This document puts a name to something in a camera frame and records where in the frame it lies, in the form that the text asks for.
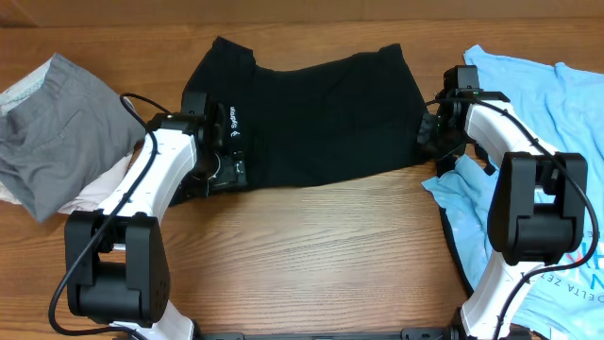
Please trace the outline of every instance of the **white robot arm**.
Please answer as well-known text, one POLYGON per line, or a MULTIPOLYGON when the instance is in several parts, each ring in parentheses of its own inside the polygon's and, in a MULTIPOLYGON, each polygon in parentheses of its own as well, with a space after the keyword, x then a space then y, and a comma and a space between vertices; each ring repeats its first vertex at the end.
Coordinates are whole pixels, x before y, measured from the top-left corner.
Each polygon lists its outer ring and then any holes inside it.
MULTIPOLYGON (((511 103, 501 100, 485 101, 517 118, 511 103)), ((528 131, 537 137, 528 127, 528 131)), ((507 117, 479 104, 468 108, 465 119, 465 132, 468 137, 482 146, 497 167, 501 167, 506 152, 525 151, 531 155, 541 155, 527 137, 507 117)), ((558 150, 544 141, 540 144, 551 154, 558 150)), ((500 252, 493 251, 487 267, 474 294, 461 307, 461 322, 466 334, 477 339, 493 339, 499 313, 507 296, 513 287, 528 272, 541 268, 543 262, 520 262, 509 265, 500 252)), ((516 294, 512 305, 505 315, 503 327, 499 336, 506 337, 510 333, 510 324, 532 285, 525 284, 516 294)))
MULTIPOLYGON (((474 89, 477 88, 478 75, 476 75, 474 89)), ((484 100, 502 110, 507 110, 508 114, 515 116, 512 105, 506 100, 489 96, 484 100)), ((196 106, 205 107, 205 113, 208 113, 208 108, 213 108, 214 115, 217 111, 217 107, 210 105, 210 100, 206 100, 205 97, 200 102, 195 100, 189 102, 196 103, 196 106)), ((187 100, 183 100, 183 112, 192 111, 186 108, 187 103, 187 100)), ((457 337, 458 335, 456 335, 450 336, 450 338, 492 339, 503 304, 516 283, 523 278, 523 275, 543 265, 556 263, 560 259, 557 256, 562 256, 566 251, 574 250, 573 247, 576 248, 579 245, 580 239, 579 242, 576 239, 570 241, 563 239, 566 242, 564 246, 560 246, 555 242, 550 244, 549 240, 544 244, 535 241, 539 232, 544 232, 543 229, 540 229, 543 221, 556 217, 546 214, 545 217, 539 215, 542 219, 531 219, 533 213, 535 215, 541 213, 537 209, 540 207, 533 207, 533 192, 535 188, 537 188, 536 190, 552 192, 562 184, 559 183, 559 180, 551 178, 551 167, 547 167, 545 161, 538 159, 541 153, 531 145, 527 137, 507 117, 493 109, 472 104, 465 107, 456 106, 455 112, 457 113, 446 117, 446 119, 450 118, 449 121, 454 121, 450 126, 461 129, 465 136, 476 141, 487 151, 495 164, 501 168, 499 181, 503 184, 498 182, 497 187, 506 186, 506 188, 501 190, 500 193, 495 189, 494 202, 489 214, 489 237, 494 246, 493 255, 488 262, 477 290, 462 305, 459 311, 458 317, 461 319, 462 336, 457 337), (527 152, 527 154, 514 154, 518 151, 527 152), (530 155, 535 155, 537 159, 533 159, 530 155), (525 179, 528 185, 517 183, 519 177, 525 179), (537 182, 545 185, 545 187, 535 187, 537 182), (517 197, 518 193, 529 193, 529 195, 525 195, 529 197, 523 196, 519 199, 517 197), (517 220, 518 216, 523 217, 522 221, 517 220)), ((204 162, 218 160, 216 172, 212 176, 196 182, 197 185, 200 183, 208 185, 207 188, 202 188, 205 193, 211 192, 210 184, 212 181, 215 182, 215 187, 242 188, 245 185, 243 155, 239 152, 231 152, 232 150, 227 155, 220 154, 220 152, 217 152, 215 156, 211 154, 213 149, 208 148, 208 144, 216 136, 210 138, 208 131, 201 128, 201 126, 204 124, 211 127, 216 126, 216 124, 220 126, 221 119, 216 119, 215 116, 209 118, 206 114, 204 119, 199 119, 184 113, 174 116, 159 114, 154 118, 154 121, 156 121, 154 134, 158 141, 159 154, 143 181, 120 210, 118 214, 120 217, 116 221, 115 229, 117 231, 115 236, 109 239, 110 245, 105 245, 105 251, 108 251, 108 247, 112 247, 114 250, 124 250, 126 252, 126 264, 118 270, 115 265, 99 263, 98 256, 95 253, 91 254, 88 261, 97 265, 81 265, 80 269, 74 274, 75 278, 68 285, 70 310, 74 315, 87 316, 99 323, 110 323, 114 326, 136 330, 147 340, 243 340, 244 336, 240 333, 215 336, 212 336, 212 334, 201 335, 194 321, 180 314, 169 301, 169 272, 159 233, 159 223, 173 196, 179 190, 182 190, 181 187, 187 178, 190 178, 193 173, 197 174, 196 171, 200 167, 204 167, 202 166, 204 162), (174 123, 174 120, 181 119, 180 116, 186 116, 182 118, 185 123, 174 123), (92 272, 93 269, 91 268, 93 267, 97 268, 95 269, 97 272, 92 272), (119 292, 119 294, 112 293, 116 296, 108 297, 107 292, 109 291, 119 292)), ((228 124, 228 120, 223 119, 222 122, 228 124)), ((540 144, 551 153, 556 152, 553 146, 544 142, 540 142, 540 144)), ((81 251, 83 245, 86 245, 86 242, 90 240, 95 226, 103 220, 104 214, 109 214, 108 212, 111 212, 117 206, 120 199, 122 199, 123 192, 128 190, 132 182, 142 172, 151 152, 152 143, 149 136, 147 136, 141 155, 115 193, 100 204, 100 210, 98 212, 75 212, 70 216, 65 227, 68 267, 73 262, 70 259, 74 258, 74 254, 81 251)), ((571 157, 563 160, 566 161, 566 164, 570 164, 576 159, 571 157)), ((577 225, 581 228, 583 209, 583 206, 579 206, 581 218, 577 217, 577 225)), ((561 223, 563 231, 560 231, 562 234, 560 238, 566 237, 568 228, 577 227, 572 223, 568 226, 566 222, 561 223)), ((554 236, 553 240, 559 239, 557 238, 558 235, 554 236)), ((499 334, 501 337, 508 336, 513 315, 529 289, 530 285, 527 284, 516 295, 516 299, 503 320, 503 327, 499 334)), ((413 333, 413 329, 407 329, 394 334, 347 334, 343 338, 372 340, 402 338, 413 340, 415 337, 410 335, 413 333)), ((417 334, 419 335, 416 338, 422 340, 445 339, 442 335, 438 335, 440 333, 436 333, 437 335, 434 337, 427 337, 427 335, 431 336, 431 333, 426 331, 420 331, 417 334)), ((255 338, 278 339, 279 335, 255 336, 255 338)), ((315 339, 317 336, 310 334, 306 337, 296 337, 296 339, 298 338, 315 339)), ((335 339, 338 336, 337 334, 325 336, 322 334, 320 338, 335 339)))

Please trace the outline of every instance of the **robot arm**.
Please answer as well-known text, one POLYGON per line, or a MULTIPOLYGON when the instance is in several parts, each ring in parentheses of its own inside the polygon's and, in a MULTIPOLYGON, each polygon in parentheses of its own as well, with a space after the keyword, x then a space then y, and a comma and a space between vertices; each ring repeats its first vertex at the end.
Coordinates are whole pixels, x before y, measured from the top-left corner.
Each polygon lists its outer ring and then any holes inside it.
MULTIPOLYGON (((445 73, 445 89, 441 95, 475 96, 515 115, 503 94, 485 93, 478 87, 476 68, 458 66, 445 73)), ((246 184, 243 154, 221 149, 225 136, 222 127, 229 125, 225 114, 228 110, 212 103, 202 93, 185 92, 182 111, 187 113, 158 114, 149 123, 158 140, 159 154, 112 222, 112 232, 96 251, 87 254, 69 281, 69 307, 74 315, 136 330, 147 340, 243 339, 241 334, 201 336, 195 323, 180 314, 169 301, 170 274, 159 232, 159 222, 167 207, 190 198, 192 187, 197 196, 206 196, 218 191, 238 190, 246 184), (204 108, 204 114, 196 114, 197 108, 204 108), (114 249, 126 251, 126 263, 99 260, 98 252, 114 249)), ((444 149, 445 152, 440 154, 443 156, 450 154, 451 145, 459 149, 458 146, 464 146, 464 140, 476 141, 500 167, 489 211, 488 234, 494 252, 477 290, 457 314, 456 318, 460 320, 455 329, 457 335, 451 333, 449 337, 491 339, 504 301, 523 275, 543 265, 557 263, 565 252, 579 246, 584 206, 578 204, 573 190, 564 190, 564 178, 558 176, 551 163, 540 156, 507 117, 481 105, 455 101, 442 105, 435 117, 430 115, 428 118, 438 119, 438 125, 434 124, 438 128, 429 127, 428 138, 424 140, 428 149, 444 149), (556 203, 534 204, 535 190, 555 195, 556 203)), ((422 131, 418 137, 420 145, 421 138, 422 131)), ((550 152, 556 152, 553 146, 541 144, 550 152)), ((99 210, 74 212, 70 216, 65 226, 68 268, 88 244, 106 212, 113 210, 122 193, 142 172, 150 153, 151 141, 147 136, 140 157, 113 195, 101 203, 99 210)), ((584 190, 585 160, 576 154, 557 154, 556 157, 584 190)), ((516 295, 504 319, 501 336, 510 332, 510 321, 529 288, 525 285, 516 295)), ((430 334, 430 331, 413 332, 410 329, 402 333, 358 337, 348 334, 346 339, 445 339, 439 332, 434 337, 425 336, 430 334)))
MULTIPOLYGON (((455 102, 457 97, 490 104, 516 118, 533 138, 537 137, 516 116, 505 95, 485 93, 479 88, 475 66, 457 66, 447 71, 440 97, 452 100, 443 104, 436 116, 437 145, 451 148, 457 147, 458 142, 478 143, 500 168, 488 219, 488 236, 494 251, 476 291, 463 303, 459 315, 464 336, 493 339, 504 303, 523 276, 544 265, 556 264, 563 253, 577 249, 584 206, 574 190, 565 190, 565 178, 509 117, 478 103, 455 102), (555 203, 534 204, 535 192, 555 196, 555 203)), ((544 141, 539 144, 556 155, 584 191, 587 165, 581 155, 557 153, 554 146, 544 141)), ((449 154, 448 149, 441 152, 449 154)), ((523 285, 515 295, 499 336, 510 334, 512 318, 530 287, 523 285)))

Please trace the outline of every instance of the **wire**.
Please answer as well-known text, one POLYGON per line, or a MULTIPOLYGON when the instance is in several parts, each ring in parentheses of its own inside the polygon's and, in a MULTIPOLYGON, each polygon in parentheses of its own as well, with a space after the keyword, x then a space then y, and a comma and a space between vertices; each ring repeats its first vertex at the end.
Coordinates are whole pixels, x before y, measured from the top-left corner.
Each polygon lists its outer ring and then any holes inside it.
POLYGON ((76 272, 76 269, 81 264, 82 260, 84 259, 84 256, 89 251, 91 251, 91 249, 97 247, 98 244, 101 242, 101 240, 103 239, 103 236, 105 236, 106 231, 111 226, 111 221, 113 220, 113 218, 115 218, 117 213, 125 206, 125 204, 128 202, 128 200, 130 199, 130 197, 132 196, 132 194, 134 193, 136 188, 141 183, 141 181, 143 181, 144 176, 147 174, 147 172, 151 168, 151 165, 153 164, 153 160, 155 159, 156 155, 158 154, 158 140, 156 139, 155 134, 153 133, 153 131, 149 130, 149 128, 147 127, 144 120, 141 117, 139 117, 139 115, 133 110, 132 104, 128 100, 126 100, 127 97, 140 99, 143 102, 146 102, 146 103, 149 103, 149 104, 155 106, 156 108, 162 110, 163 112, 171 114, 171 112, 169 112, 167 109, 165 109, 160 104, 154 102, 151 99, 147 99, 143 96, 140 96, 140 95, 137 95, 134 93, 123 93, 120 95, 120 102, 122 103, 122 105, 124 106, 126 111, 128 111, 128 113, 130 113, 130 115, 139 124, 141 124, 141 126, 143 126, 146 133, 149 135, 149 138, 151 138, 151 142, 153 143, 153 146, 151 149, 151 156, 149 157, 149 161, 147 161, 147 164, 144 166, 144 168, 141 171, 141 173, 139 174, 139 176, 136 177, 136 179, 134 180, 134 182, 132 183, 132 185, 130 186, 128 191, 122 196, 122 199, 120 200, 120 202, 117 204, 117 206, 115 206, 113 211, 111 211, 111 213, 105 218, 105 220, 103 221, 103 223, 101 224, 99 229, 96 231, 94 236, 91 238, 90 242, 84 247, 84 250, 82 250, 82 252, 77 256, 77 259, 75 259, 72 266, 69 268, 69 270, 67 270, 67 273, 65 273, 65 275, 63 276, 63 279, 59 283, 59 286, 57 286, 57 289, 55 290, 55 294, 53 295, 53 297, 50 301, 50 305, 48 306, 48 322, 50 323, 50 326, 53 328, 53 330, 55 330, 57 333, 62 334, 62 335, 82 336, 82 335, 100 334, 100 333, 105 333, 105 332, 126 332, 131 337, 134 337, 135 339, 146 340, 146 338, 143 335, 137 333, 135 330, 132 330, 128 327, 109 326, 109 327, 102 327, 102 328, 97 328, 97 329, 81 330, 81 331, 66 330, 66 329, 62 328, 61 325, 59 325, 59 323, 57 322, 57 318, 55 316, 55 311, 57 309, 57 304, 59 303, 60 295, 63 292, 63 290, 65 289, 65 286, 67 286, 69 279, 76 272))
POLYGON ((589 217, 592 220, 592 230, 593 230, 593 235, 594 235, 593 239, 592 239, 592 244, 590 245, 589 249, 587 250, 585 255, 580 260, 570 263, 570 264, 554 265, 554 266, 550 266, 550 267, 544 267, 541 269, 533 270, 530 273, 528 273, 527 275, 523 276, 522 279, 518 283, 516 283, 516 285, 513 287, 512 291, 508 295, 508 298, 506 299, 503 307, 501 308, 501 314, 497 317, 497 320, 498 320, 497 326, 495 328, 495 334, 493 336, 493 340, 497 340, 499 338, 499 332, 501 331, 501 327, 503 326, 504 317, 506 315, 506 312, 510 308, 513 298, 516 296, 516 294, 518 294, 518 292, 520 291, 522 286, 525 283, 529 282, 530 278, 537 276, 539 274, 558 271, 558 270, 573 269, 573 268, 577 268, 583 264, 586 264, 592 258, 592 256, 594 256, 594 254, 596 253, 598 235, 599 235, 599 227, 597 224, 596 212, 594 211, 592 202, 590 202, 589 198, 587 197, 585 192, 583 192, 583 190, 579 187, 577 182, 573 178, 568 176, 568 173, 566 172, 566 168, 564 167, 564 165, 562 165, 558 160, 556 160, 554 158, 554 156, 551 153, 549 153, 549 151, 547 151, 542 145, 540 145, 539 140, 537 138, 533 137, 532 134, 527 130, 527 128, 522 123, 520 123, 520 121, 518 119, 516 119, 516 117, 512 116, 509 112, 507 112, 506 110, 502 110, 501 108, 498 108, 495 105, 483 102, 481 100, 472 99, 472 98, 450 97, 450 98, 434 99, 434 100, 428 101, 426 103, 426 106, 430 106, 432 104, 455 103, 455 102, 478 104, 483 107, 489 108, 491 110, 497 111, 498 113, 501 113, 506 118, 510 119, 512 121, 512 123, 514 125, 516 125, 518 127, 518 129, 527 137, 527 139, 532 143, 532 145, 535 146, 535 148, 537 148, 537 150, 539 150, 541 153, 543 153, 554 164, 554 166, 558 169, 558 171, 560 171, 560 173, 566 178, 566 180, 568 180, 568 182, 573 187, 573 189, 577 192, 577 194, 579 194, 579 198, 585 204, 585 207, 587 208, 587 213, 589 214, 589 217))

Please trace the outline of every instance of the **white logo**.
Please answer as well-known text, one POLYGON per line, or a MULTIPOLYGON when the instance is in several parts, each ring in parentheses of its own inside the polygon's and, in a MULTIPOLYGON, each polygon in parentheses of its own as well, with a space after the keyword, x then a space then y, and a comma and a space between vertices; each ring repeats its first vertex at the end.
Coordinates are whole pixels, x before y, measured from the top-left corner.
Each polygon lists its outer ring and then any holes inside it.
POLYGON ((239 131, 235 130, 238 125, 239 125, 239 123, 237 122, 237 117, 235 116, 235 108, 231 107, 230 108, 230 128, 233 129, 233 131, 230 133, 231 137, 239 136, 241 134, 241 133, 239 133, 239 131))

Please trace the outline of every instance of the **wood grain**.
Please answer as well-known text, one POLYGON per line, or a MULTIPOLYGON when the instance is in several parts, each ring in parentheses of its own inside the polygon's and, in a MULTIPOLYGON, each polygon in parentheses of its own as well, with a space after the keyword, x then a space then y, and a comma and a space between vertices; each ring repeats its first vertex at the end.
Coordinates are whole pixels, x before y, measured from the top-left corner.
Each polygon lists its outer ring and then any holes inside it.
MULTIPOLYGON (((216 35, 293 70, 401 43, 425 99, 464 50, 604 73, 600 20, 411 21, 0 30, 0 88, 54 52, 178 110, 181 91, 216 35)), ((148 119, 153 110, 136 104, 148 119)), ((162 235, 171 300, 207 332, 395 331, 445 325, 466 299, 437 205, 421 181, 432 164, 318 188, 260 190, 170 209, 162 235)), ((59 339, 46 309, 64 273, 64 215, 36 224, 0 203, 0 339, 59 339)), ((59 321, 91 323, 69 314, 59 321)))
POLYGON ((30 27, 36 23, 15 0, 0 0, 0 27, 30 27))
POLYGON ((595 18, 600 0, 11 0, 41 27, 595 18))

